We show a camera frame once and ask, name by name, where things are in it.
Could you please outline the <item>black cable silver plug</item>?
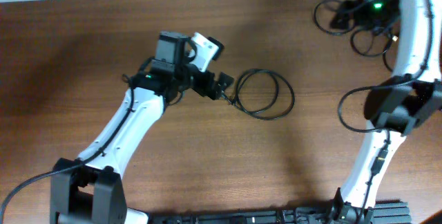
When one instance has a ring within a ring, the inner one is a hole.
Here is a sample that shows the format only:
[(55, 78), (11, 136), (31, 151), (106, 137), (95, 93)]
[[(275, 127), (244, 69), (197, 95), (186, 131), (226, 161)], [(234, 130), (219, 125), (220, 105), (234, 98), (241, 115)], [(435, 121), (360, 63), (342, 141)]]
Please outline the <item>black cable silver plug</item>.
[[(288, 106), (278, 113), (272, 112), (284, 88), (288, 92)], [(231, 94), (223, 93), (222, 99), (246, 115), (265, 121), (286, 117), (296, 102), (293, 87), (281, 74), (261, 68), (244, 71), (235, 81)]]

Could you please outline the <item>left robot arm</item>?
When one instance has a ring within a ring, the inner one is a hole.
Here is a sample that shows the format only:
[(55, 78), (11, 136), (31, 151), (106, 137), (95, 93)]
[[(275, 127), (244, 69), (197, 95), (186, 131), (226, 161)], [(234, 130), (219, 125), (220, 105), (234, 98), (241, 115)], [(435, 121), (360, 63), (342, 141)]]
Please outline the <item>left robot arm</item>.
[(207, 70), (224, 46), (195, 33), (162, 31), (155, 55), (127, 77), (124, 99), (103, 131), (74, 160), (61, 158), (51, 179), (50, 223), (147, 223), (126, 204), (124, 172), (147, 131), (179, 93), (193, 89), (217, 100), (233, 78)]

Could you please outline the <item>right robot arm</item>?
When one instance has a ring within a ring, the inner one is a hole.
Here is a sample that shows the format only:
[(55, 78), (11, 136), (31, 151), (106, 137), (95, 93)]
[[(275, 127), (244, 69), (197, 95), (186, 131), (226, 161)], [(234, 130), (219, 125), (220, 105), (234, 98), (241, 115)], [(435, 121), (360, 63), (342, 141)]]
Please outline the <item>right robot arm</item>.
[(409, 223), (405, 203), (378, 204), (379, 185), (406, 137), (441, 110), (441, 0), (346, 0), (334, 8), (337, 35), (370, 31), (393, 39), (390, 78), (366, 88), (364, 140), (354, 167), (326, 209), (297, 209), (306, 223)]

